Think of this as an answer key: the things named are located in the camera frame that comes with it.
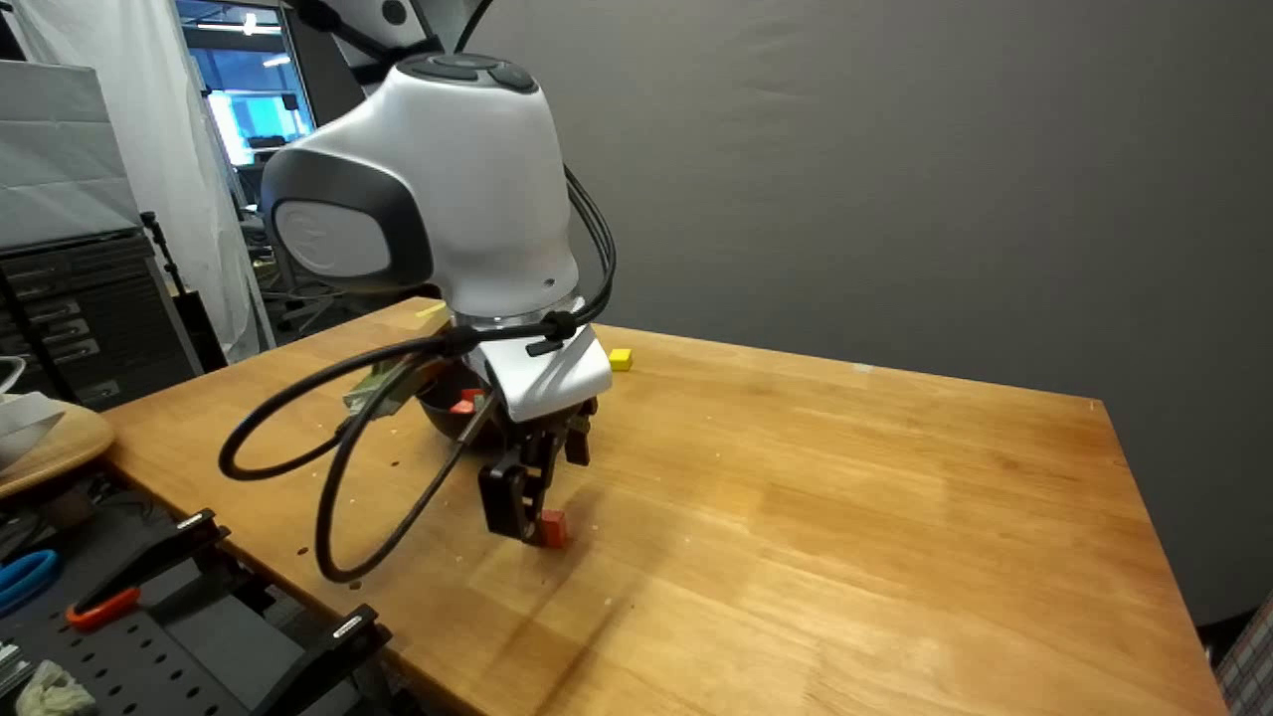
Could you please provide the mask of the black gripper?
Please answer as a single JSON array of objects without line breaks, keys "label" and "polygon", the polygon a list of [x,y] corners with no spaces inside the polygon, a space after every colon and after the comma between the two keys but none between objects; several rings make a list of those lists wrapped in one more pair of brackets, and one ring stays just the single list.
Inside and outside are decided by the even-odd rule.
[{"label": "black gripper", "polygon": [[475,474],[485,528],[515,540],[538,538],[538,515],[552,485],[552,466],[588,466],[593,406],[574,406],[550,418],[514,425],[493,418],[475,444],[485,466]]}]

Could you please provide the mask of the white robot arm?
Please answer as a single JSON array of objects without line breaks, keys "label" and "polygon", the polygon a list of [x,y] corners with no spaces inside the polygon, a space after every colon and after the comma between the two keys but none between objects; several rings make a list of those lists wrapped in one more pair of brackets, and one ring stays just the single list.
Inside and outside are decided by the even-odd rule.
[{"label": "white robot arm", "polygon": [[498,406],[485,520],[539,540],[552,466],[584,455],[611,384],[593,333],[607,296],[579,282],[570,249],[600,214],[559,160],[544,88],[514,62],[438,39],[404,6],[294,0],[294,11],[338,39],[364,99],[266,162],[266,231],[327,282],[442,296],[445,326],[399,355],[468,380]]}]

